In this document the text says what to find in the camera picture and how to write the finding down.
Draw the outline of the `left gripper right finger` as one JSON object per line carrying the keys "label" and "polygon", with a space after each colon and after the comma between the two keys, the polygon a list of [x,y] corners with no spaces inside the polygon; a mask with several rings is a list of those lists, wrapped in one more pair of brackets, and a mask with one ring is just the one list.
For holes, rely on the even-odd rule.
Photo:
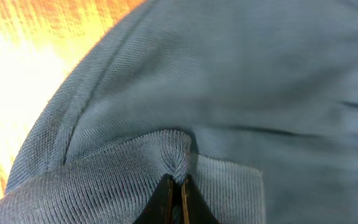
{"label": "left gripper right finger", "polygon": [[190,174],[181,186],[181,204],[183,224],[219,224]]}

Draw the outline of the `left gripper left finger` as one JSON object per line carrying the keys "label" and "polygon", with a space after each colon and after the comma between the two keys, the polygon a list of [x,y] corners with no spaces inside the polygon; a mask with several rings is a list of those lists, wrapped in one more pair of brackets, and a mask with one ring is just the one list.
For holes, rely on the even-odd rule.
{"label": "left gripper left finger", "polygon": [[164,174],[133,224],[172,224],[173,178]]}

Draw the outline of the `blue t-shirt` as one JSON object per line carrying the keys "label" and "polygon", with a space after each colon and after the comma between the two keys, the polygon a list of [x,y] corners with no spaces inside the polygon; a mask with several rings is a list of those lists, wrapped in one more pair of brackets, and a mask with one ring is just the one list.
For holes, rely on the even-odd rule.
{"label": "blue t-shirt", "polygon": [[220,223],[358,223],[358,1],[147,1],[24,141],[0,223],[132,223],[164,175]]}

